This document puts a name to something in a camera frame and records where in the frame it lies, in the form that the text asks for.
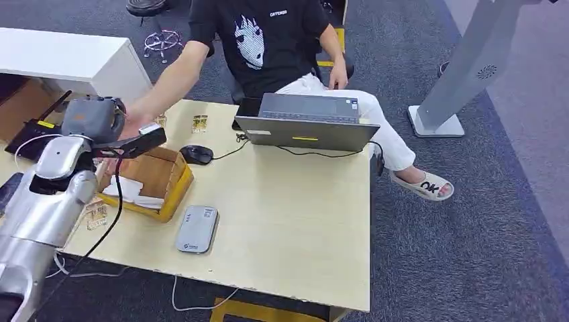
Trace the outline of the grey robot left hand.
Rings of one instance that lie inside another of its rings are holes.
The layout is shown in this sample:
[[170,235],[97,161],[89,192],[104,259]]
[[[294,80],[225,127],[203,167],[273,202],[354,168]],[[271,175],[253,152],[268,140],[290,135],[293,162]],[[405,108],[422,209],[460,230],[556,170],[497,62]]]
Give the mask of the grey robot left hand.
[[60,133],[81,135],[96,144],[117,141],[125,125],[125,106],[113,97],[81,97],[69,101]]

